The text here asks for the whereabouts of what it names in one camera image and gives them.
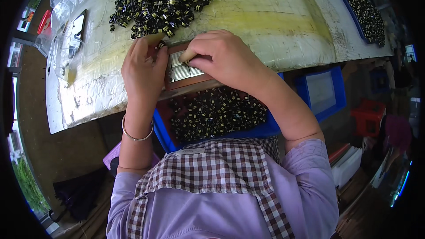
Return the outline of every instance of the black umbrella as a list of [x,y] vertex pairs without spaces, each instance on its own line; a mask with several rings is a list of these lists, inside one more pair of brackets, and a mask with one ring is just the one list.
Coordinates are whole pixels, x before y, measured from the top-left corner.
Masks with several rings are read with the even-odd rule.
[[51,220],[59,222],[67,211],[78,222],[86,220],[90,211],[96,206],[94,200],[107,170],[106,167],[102,167],[80,177],[53,183],[56,198],[62,201],[61,205],[65,205],[66,209],[56,219],[52,218],[53,210],[50,210]]

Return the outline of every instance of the checkered apron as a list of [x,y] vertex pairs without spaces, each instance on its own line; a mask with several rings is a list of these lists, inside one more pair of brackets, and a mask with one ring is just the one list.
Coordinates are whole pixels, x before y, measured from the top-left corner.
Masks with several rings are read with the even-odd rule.
[[194,194],[251,194],[258,200],[272,238],[294,238],[271,185],[265,153],[279,163],[276,137],[210,140],[168,154],[136,185],[137,201],[131,213],[128,237],[142,238],[147,194],[168,188]]

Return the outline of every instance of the lavender shirt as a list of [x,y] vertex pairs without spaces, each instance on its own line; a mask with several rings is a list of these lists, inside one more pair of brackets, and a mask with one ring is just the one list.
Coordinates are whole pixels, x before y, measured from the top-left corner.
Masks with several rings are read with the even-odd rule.
[[[303,141],[281,166],[266,155],[274,192],[295,238],[330,238],[338,221],[337,196],[325,143]],[[140,176],[116,176],[106,235],[127,238]],[[250,194],[192,194],[160,189],[148,194],[143,238],[270,238],[255,196]]]

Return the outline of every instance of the hand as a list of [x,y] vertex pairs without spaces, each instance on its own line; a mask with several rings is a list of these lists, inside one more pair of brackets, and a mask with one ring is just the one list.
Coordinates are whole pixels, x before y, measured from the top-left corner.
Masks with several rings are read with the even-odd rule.
[[121,74],[128,97],[125,120],[127,130],[130,119],[141,117],[151,121],[156,101],[164,86],[168,63],[167,47],[159,50],[156,62],[152,63],[151,57],[154,55],[154,47],[148,46],[145,38],[137,38],[124,59]]
[[236,35],[226,30],[197,35],[188,49],[206,58],[194,58],[189,65],[199,68],[224,85],[253,94],[276,74],[267,68]]

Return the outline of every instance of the clothing label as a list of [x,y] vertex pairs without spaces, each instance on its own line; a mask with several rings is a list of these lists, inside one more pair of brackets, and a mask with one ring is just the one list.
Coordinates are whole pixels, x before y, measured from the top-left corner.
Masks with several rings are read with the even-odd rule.
[[188,148],[188,149],[176,151],[175,154],[176,155],[202,154],[202,153],[204,153],[204,151],[205,150],[203,148]]

